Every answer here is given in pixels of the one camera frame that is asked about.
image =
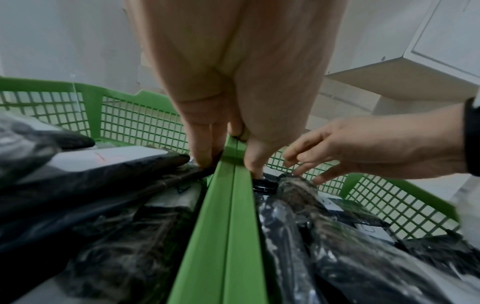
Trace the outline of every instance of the black sleeve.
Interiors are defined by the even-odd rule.
[[[473,107],[474,100],[470,98],[465,103],[465,160],[468,172],[480,176],[480,107]]]

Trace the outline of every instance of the hand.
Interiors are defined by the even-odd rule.
[[[283,157],[285,167],[302,162],[294,175],[340,161],[313,179],[314,184],[354,172],[399,179],[466,173],[463,105],[424,114],[335,120],[301,136]]]
[[[346,0],[129,0],[145,54],[202,167],[228,131],[261,177],[305,128]]]

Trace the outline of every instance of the wall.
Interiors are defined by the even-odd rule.
[[[139,89],[140,47],[119,0],[2,1],[0,59],[7,77]]]

